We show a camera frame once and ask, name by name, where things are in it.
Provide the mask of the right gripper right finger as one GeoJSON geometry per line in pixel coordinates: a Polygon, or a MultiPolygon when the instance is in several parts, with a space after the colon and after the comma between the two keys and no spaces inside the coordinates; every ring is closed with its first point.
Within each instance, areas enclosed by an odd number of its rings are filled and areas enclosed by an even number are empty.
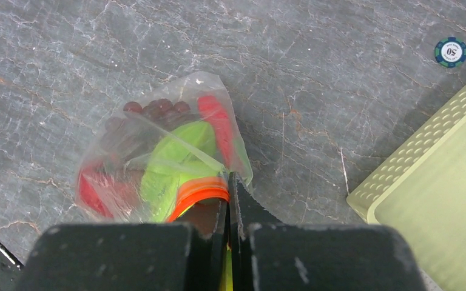
{"type": "Polygon", "coordinates": [[[424,290],[412,251],[393,228],[285,224],[229,175],[234,290],[424,290]]]}

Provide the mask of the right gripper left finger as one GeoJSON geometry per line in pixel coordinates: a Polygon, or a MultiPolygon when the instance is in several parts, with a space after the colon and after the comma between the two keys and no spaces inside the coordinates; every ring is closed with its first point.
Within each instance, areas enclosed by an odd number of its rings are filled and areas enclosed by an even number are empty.
{"type": "Polygon", "coordinates": [[[225,201],[171,223],[61,224],[35,243],[17,290],[218,290],[225,201]]]}

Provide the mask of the red apple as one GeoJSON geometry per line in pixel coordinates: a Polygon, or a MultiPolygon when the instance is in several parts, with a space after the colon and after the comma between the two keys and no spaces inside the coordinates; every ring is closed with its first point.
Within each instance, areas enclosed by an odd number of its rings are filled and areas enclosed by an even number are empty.
{"type": "Polygon", "coordinates": [[[135,183],[83,167],[78,173],[76,193],[79,201],[104,218],[115,219],[139,204],[135,183]]]}

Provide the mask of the clear zip bag orange zipper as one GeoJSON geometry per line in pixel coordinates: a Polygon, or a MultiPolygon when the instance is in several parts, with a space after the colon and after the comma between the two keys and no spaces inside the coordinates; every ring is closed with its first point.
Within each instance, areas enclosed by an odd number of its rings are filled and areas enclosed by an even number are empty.
{"type": "Polygon", "coordinates": [[[194,72],[105,121],[82,157],[75,198],[100,221],[172,222],[227,201],[233,172],[251,184],[232,101],[218,75],[194,72]]]}

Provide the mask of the light green fruit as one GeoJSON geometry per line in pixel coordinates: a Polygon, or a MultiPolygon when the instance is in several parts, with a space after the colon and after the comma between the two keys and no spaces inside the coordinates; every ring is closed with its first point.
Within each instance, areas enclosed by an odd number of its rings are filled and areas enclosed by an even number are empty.
{"type": "Polygon", "coordinates": [[[140,182],[148,221],[163,222],[172,214],[178,188],[185,182],[224,172],[216,153],[215,133],[206,121],[187,123],[163,137],[150,153],[140,182]]]}

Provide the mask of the purple grape bunch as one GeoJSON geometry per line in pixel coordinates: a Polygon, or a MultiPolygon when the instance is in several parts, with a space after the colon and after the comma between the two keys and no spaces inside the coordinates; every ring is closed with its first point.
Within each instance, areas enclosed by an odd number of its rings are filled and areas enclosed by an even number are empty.
{"type": "Polygon", "coordinates": [[[142,106],[131,101],[124,105],[123,116],[112,116],[105,122],[106,132],[100,147],[120,161],[129,161],[151,152],[164,137],[162,130],[171,132],[200,116],[184,101],[173,103],[161,98],[142,106]]]}

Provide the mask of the red chili pepper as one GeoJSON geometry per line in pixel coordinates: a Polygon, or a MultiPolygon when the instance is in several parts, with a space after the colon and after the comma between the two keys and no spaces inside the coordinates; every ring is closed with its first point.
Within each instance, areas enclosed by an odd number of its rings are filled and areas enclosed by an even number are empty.
{"type": "Polygon", "coordinates": [[[222,154],[225,166],[231,168],[235,158],[234,136],[226,109],[213,95],[199,97],[197,107],[201,117],[210,123],[214,130],[217,147],[222,154]]]}

